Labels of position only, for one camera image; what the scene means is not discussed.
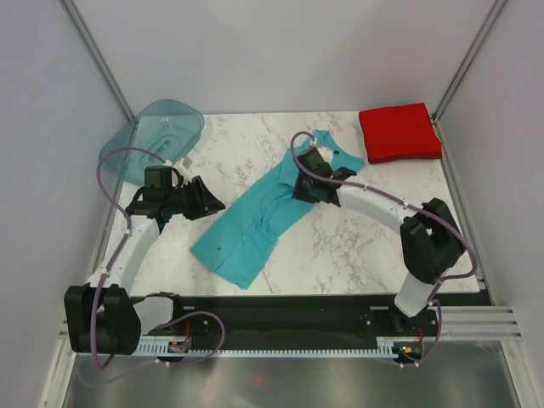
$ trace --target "translucent blue bin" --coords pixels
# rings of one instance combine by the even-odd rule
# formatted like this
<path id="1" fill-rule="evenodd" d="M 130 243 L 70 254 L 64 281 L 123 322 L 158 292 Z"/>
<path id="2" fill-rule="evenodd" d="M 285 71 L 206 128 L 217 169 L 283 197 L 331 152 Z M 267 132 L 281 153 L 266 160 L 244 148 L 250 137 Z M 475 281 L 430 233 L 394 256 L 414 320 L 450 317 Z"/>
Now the translucent blue bin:
<path id="1" fill-rule="evenodd" d="M 120 147 L 134 146 L 176 162 L 195 147 L 203 128 L 204 116 L 198 110 L 174 99 L 160 99 L 117 132 L 102 148 L 99 159 Z M 145 168 L 160 165 L 145 153 L 127 150 L 108 158 L 104 168 L 129 183 L 144 185 Z"/>

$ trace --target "metal frame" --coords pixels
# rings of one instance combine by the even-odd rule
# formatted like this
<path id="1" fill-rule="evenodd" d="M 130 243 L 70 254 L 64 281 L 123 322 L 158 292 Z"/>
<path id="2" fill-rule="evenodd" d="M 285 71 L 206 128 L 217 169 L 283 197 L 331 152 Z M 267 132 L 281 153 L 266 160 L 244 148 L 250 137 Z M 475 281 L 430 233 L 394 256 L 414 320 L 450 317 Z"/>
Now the metal frame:
<path id="1" fill-rule="evenodd" d="M 104 78 L 105 83 L 111 90 L 111 94 L 116 102 L 119 104 L 120 109 L 128 120 L 133 118 L 133 113 L 130 109 L 128 102 L 125 100 L 121 89 L 116 83 L 116 80 L 111 73 L 103 55 L 99 51 L 99 48 L 94 41 L 89 29 L 87 28 L 81 13 L 77 9 L 77 6 L 72 0 L 59 0 L 63 5 L 66 13 L 71 18 L 78 34 L 80 35 L 83 43 L 85 44 L 93 62 L 96 64 L 100 75 Z M 475 38 L 473 39 L 467 53 L 465 54 L 461 64 L 459 65 L 456 74 L 453 76 L 444 97 L 439 102 L 436 111 L 432 114 L 433 124 L 437 130 L 441 139 L 443 138 L 443 131 L 440 127 L 439 120 L 444 115 L 449 103 L 454 97 L 457 89 L 461 85 L 468 70 L 472 66 L 478 53 L 485 45 L 485 40 L 495 27 L 500 15 L 506 8 L 508 0 L 495 0 L 489 13 L 485 16 L 485 19 L 479 28 Z M 462 193 L 456 182 L 456 175 L 451 160 L 447 155 L 447 148 L 445 148 L 445 157 L 442 161 L 443 170 L 445 173 L 446 181 L 450 188 L 456 213 L 459 218 L 459 222 L 463 233 L 469 239 L 474 247 L 478 247 L 474 238 L 473 229 L 470 219 L 465 211 L 464 200 Z M 121 192 L 121 183 L 116 185 L 116 196 Z M 104 256 L 105 248 L 109 240 L 111 232 L 111 224 L 113 220 L 114 209 L 112 208 L 108 216 L 105 219 L 105 229 L 100 242 L 95 249 L 95 256 L 92 268 L 89 270 L 91 274 L 95 267 L 99 264 Z M 484 296 L 466 295 L 462 296 L 464 302 L 472 304 L 473 306 L 448 306 L 448 304 L 457 304 L 457 302 L 451 303 L 448 299 L 451 299 L 451 295 L 441 295 L 444 300 L 441 302 L 445 305 L 443 307 L 443 334 L 440 341 L 501 341 L 504 353 L 507 357 L 508 369 L 511 373 L 515 390 L 518 394 L 519 402 L 523 408 L 535 408 L 544 407 L 540 400 L 537 386 L 533 382 L 533 376 L 530 374 L 530 368 L 527 366 L 527 358 L 524 353 L 524 343 L 521 337 L 521 332 L 518 328 L 513 311 L 509 307 L 500 306 L 482 306 L 481 304 L 489 304 L 485 299 L 489 299 L 487 296 L 486 285 L 483 274 L 479 275 L 480 288 L 483 290 Z M 372 302 L 373 300 L 381 299 L 380 302 L 386 302 L 387 295 L 373 297 L 365 296 L 366 301 Z M 332 297 L 333 302 L 338 300 L 338 297 Z M 355 297 L 340 297 L 350 302 Z M 59 335 L 59 342 L 54 353 L 54 360 L 48 373 L 47 381 L 44 386 L 42 398 L 40 400 L 41 407 L 61 406 L 64 399 L 68 382 L 71 376 L 71 372 L 74 366 L 75 355 L 70 349 L 70 342 L 67 338 L 67 333 L 64 328 Z M 144 342 L 153 341 L 147 337 L 142 337 Z M 380 340 L 387 342 L 389 340 L 402 341 L 400 337 L 395 338 L 381 338 Z"/>

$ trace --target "marble tabletop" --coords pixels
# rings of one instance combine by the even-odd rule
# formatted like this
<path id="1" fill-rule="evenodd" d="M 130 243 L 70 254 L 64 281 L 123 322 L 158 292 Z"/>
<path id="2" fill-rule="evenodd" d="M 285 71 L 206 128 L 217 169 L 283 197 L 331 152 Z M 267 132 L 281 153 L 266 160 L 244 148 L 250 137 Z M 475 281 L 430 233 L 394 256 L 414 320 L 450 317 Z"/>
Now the marble tabletop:
<path id="1" fill-rule="evenodd" d="M 446 201 L 453 211 L 440 161 L 396 161 L 370 165 L 357 112 L 209 115 L 201 140 L 188 154 L 190 170 L 227 208 L 283 158 L 300 130 L 328 130 L 338 145 L 365 159 L 370 184 L 398 196 Z M 137 186 L 124 183 L 125 207 Z M 175 216 L 149 250 L 132 295 L 175 292 L 182 296 L 396 293 L 407 273 L 400 238 L 364 214 L 318 204 L 279 239 L 263 271 L 247 290 L 206 270 L 189 248 L 221 215 L 189 221 Z M 117 214 L 109 245 L 126 228 Z M 449 273 L 470 270 L 465 254 Z M 476 278 L 448 280 L 441 292 L 477 292 Z"/>

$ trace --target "teal shirt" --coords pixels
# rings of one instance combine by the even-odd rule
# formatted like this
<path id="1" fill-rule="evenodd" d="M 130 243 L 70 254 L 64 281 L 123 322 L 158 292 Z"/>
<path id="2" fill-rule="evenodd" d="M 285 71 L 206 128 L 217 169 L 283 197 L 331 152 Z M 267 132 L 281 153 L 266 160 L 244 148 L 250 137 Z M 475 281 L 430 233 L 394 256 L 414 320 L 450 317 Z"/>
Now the teal shirt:
<path id="1" fill-rule="evenodd" d="M 318 145 L 334 151 L 331 168 L 356 172 L 365 163 L 340 149 L 331 134 L 317 130 Z M 295 151 L 306 150 L 309 140 Z M 287 150 L 280 164 L 252 185 L 190 249 L 209 270 L 247 289 L 274 251 L 281 234 L 309 213 L 315 204 L 292 198 L 298 168 Z"/>

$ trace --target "table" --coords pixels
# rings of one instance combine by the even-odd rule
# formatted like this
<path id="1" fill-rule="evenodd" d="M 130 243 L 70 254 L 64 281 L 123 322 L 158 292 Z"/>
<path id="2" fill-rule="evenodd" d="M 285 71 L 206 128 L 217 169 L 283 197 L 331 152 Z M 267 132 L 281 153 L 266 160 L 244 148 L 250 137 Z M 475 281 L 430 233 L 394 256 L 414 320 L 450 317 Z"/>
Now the table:
<path id="1" fill-rule="evenodd" d="M 358 112 L 304 112 L 208 115 L 201 140 L 188 154 L 190 170 L 227 208 L 283 158 L 300 130 L 328 130 L 338 145 L 365 159 L 370 184 L 400 197 L 438 197 L 454 207 L 440 161 L 396 161 L 370 165 Z M 125 207 L 138 187 L 124 183 Z M 247 290 L 206 270 L 189 248 L 221 213 L 196 221 L 174 217 L 149 250 L 131 294 L 175 292 L 182 296 L 316 295 L 396 293 L 407 273 L 400 238 L 364 214 L 321 203 L 279 239 L 263 271 Z M 121 214 L 110 245 L 126 228 Z M 465 253 L 449 273 L 470 270 Z M 448 280 L 441 292 L 478 292 L 475 277 Z"/>

